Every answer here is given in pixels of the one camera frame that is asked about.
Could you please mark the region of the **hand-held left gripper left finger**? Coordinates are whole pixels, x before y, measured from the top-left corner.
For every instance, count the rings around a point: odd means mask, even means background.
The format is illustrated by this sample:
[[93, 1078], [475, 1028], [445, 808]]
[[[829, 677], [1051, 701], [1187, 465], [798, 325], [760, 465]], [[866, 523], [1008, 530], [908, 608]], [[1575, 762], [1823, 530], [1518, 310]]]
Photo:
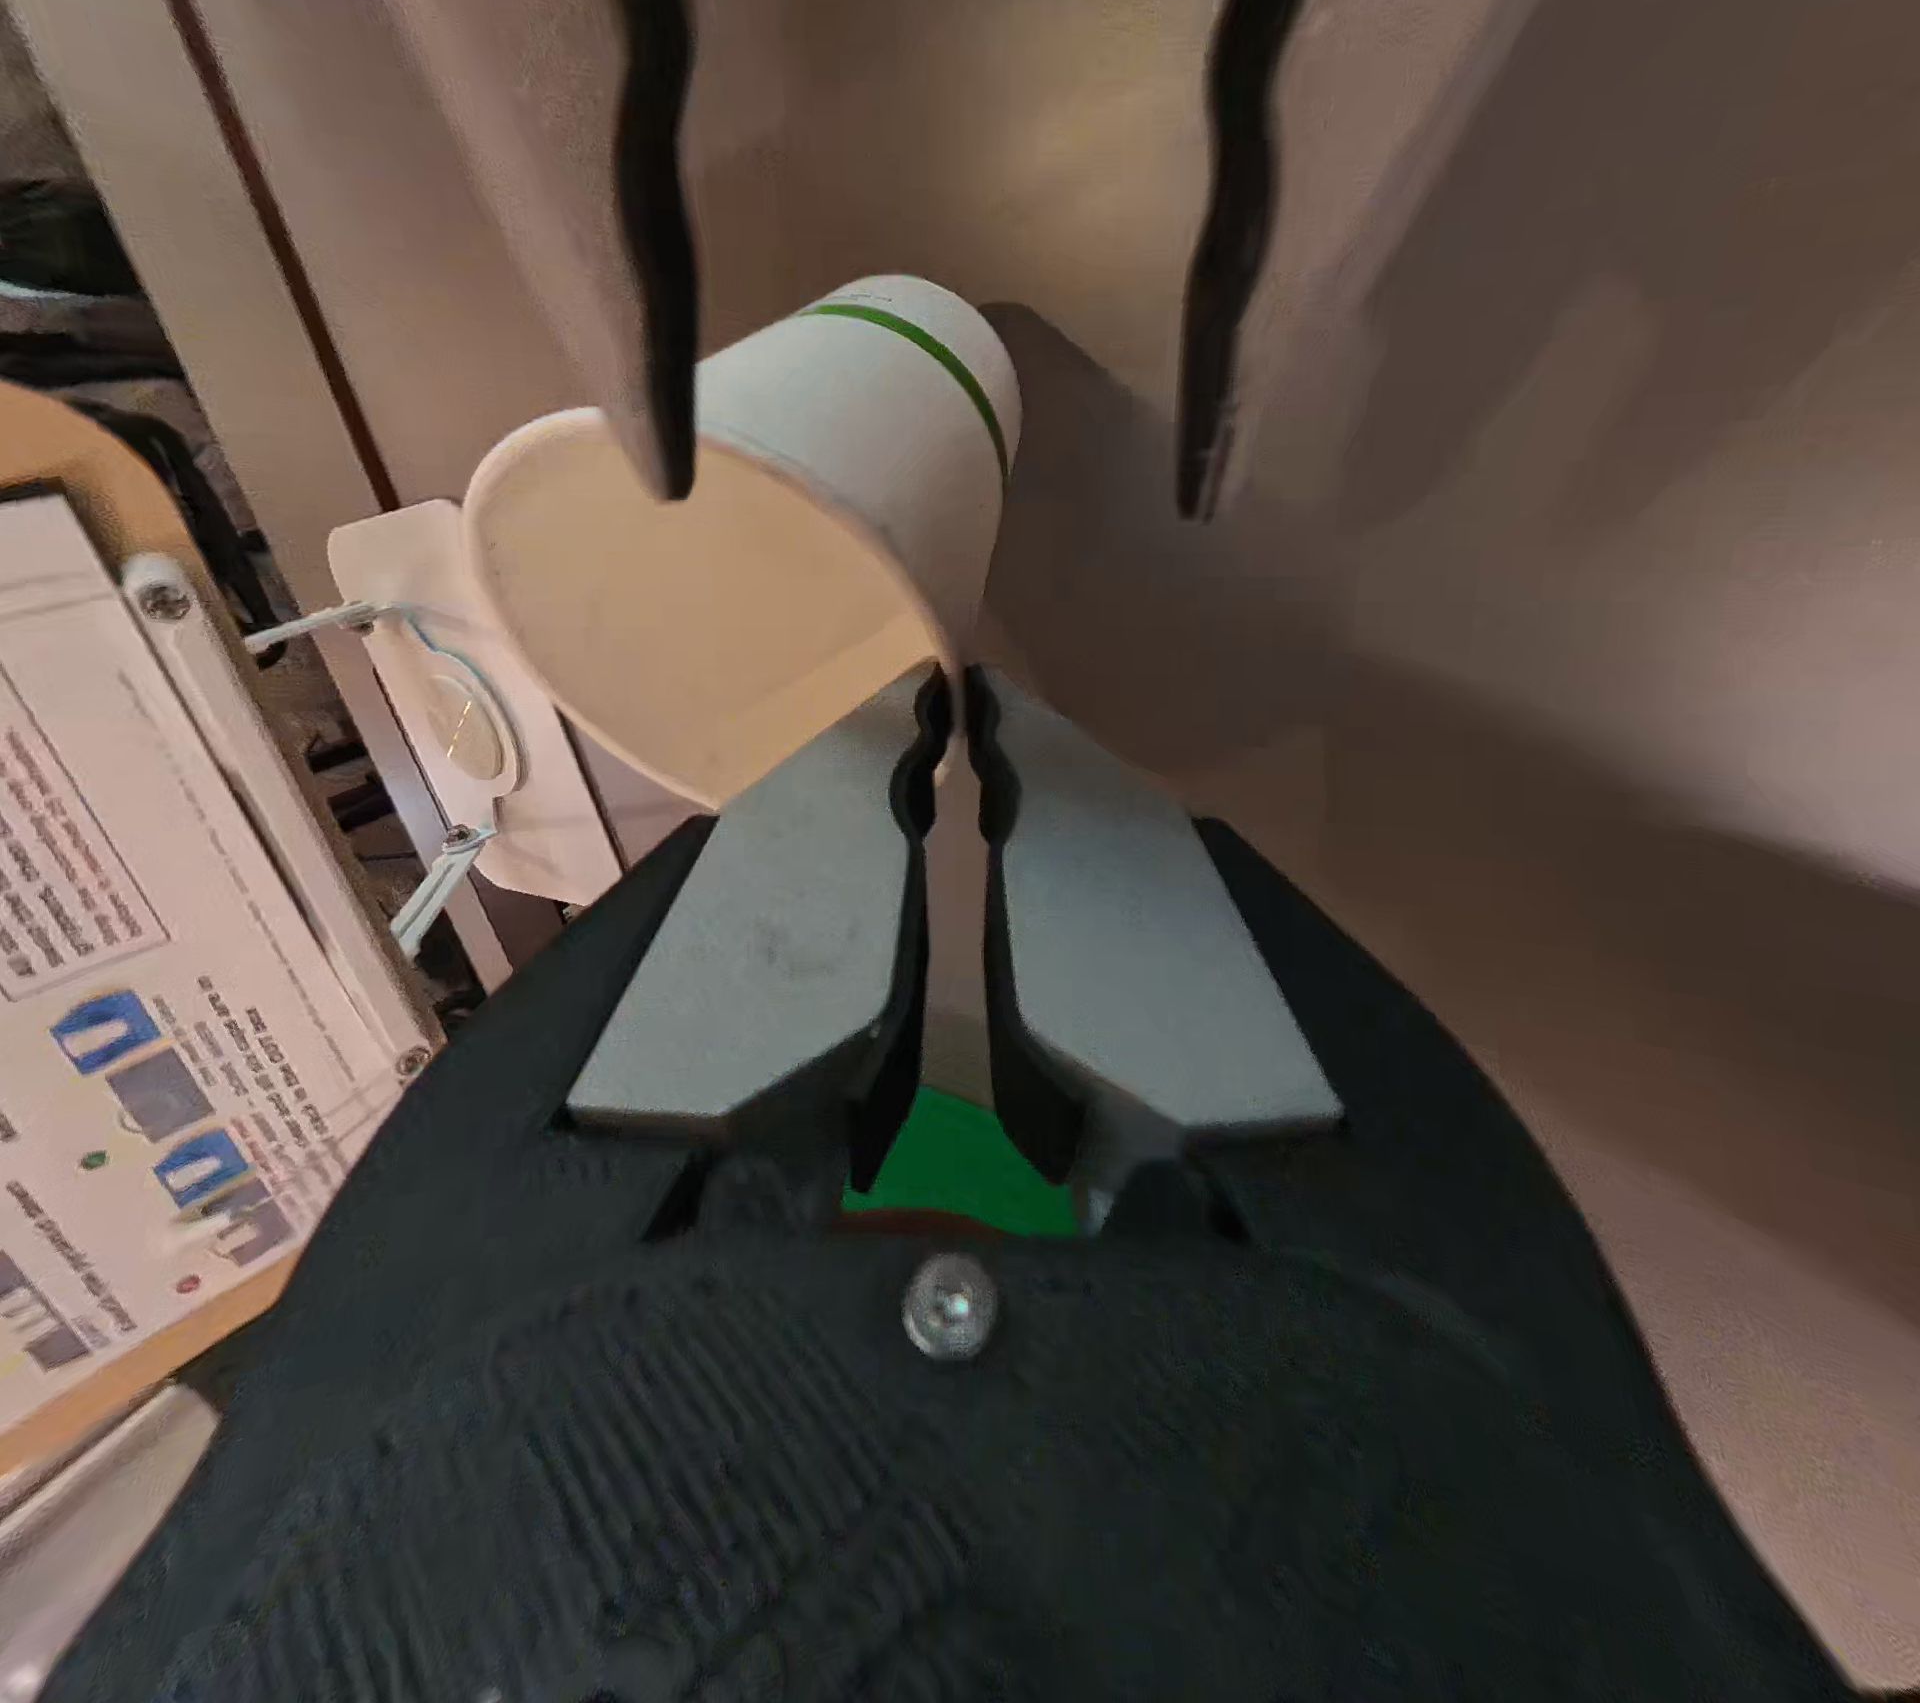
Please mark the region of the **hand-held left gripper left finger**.
[[568, 1122], [822, 1150], [873, 1190], [926, 1068], [949, 742], [949, 677], [920, 665], [721, 808], [568, 1084]]

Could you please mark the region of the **white paper cup green band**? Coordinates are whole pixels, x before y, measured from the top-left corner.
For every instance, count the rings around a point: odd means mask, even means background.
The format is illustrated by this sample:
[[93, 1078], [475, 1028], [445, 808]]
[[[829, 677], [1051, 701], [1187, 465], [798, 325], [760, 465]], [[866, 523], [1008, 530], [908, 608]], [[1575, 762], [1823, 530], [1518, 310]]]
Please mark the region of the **white paper cup green band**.
[[896, 683], [962, 706], [1021, 438], [995, 325], [857, 277], [699, 365], [680, 502], [597, 408], [511, 429], [465, 487], [465, 565], [584, 735], [728, 808]]

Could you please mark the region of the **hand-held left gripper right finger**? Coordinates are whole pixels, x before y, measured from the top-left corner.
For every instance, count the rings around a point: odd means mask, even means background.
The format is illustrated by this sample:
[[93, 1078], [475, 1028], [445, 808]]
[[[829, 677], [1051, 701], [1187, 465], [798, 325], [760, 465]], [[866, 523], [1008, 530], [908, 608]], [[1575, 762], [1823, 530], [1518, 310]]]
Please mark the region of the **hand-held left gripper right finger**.
[[1095, 1232], [1138, 1168], [1345, 1122], [1198, 821], [1092, 732], [968, 670], [989, 1107]]

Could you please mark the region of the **white sheet holder bar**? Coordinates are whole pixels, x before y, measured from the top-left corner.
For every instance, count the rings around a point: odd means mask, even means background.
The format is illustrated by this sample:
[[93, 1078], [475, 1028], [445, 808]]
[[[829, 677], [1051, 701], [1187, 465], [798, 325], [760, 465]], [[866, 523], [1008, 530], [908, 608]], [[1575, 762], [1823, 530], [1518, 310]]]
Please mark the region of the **white sheet holder bar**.
[[232, 616], [172, 555], [134, 555], [120, 565], [120, 600], [232, 802], [252, 811], [252, 830], [277, 865], [277, 880], [286, 887], [353, 1017], [380, 1052], [386, 1078], [418, 1084], [436, 1055], [445, 1028], [423, 993], [423, 979], [398, 956], [392, 928], [376, 919], [376, 890], [353, 865], [349, 834], [335, 823], [320, 788], [272, 727], [254, 653], [245, 649]]

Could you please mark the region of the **green plastic bin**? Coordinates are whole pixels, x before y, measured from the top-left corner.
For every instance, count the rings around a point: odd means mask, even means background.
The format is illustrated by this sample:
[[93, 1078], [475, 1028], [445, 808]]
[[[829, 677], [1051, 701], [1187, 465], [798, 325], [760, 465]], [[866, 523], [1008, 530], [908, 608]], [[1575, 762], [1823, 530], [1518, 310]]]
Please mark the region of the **green plastic bin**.
[[1072, 1192], [1046, 1181], [989, 1107], [920, 1088], [871, 1190], [842, 1190], [848, 1219], [920, 1219], [953, 1232], [1072, 1239]]

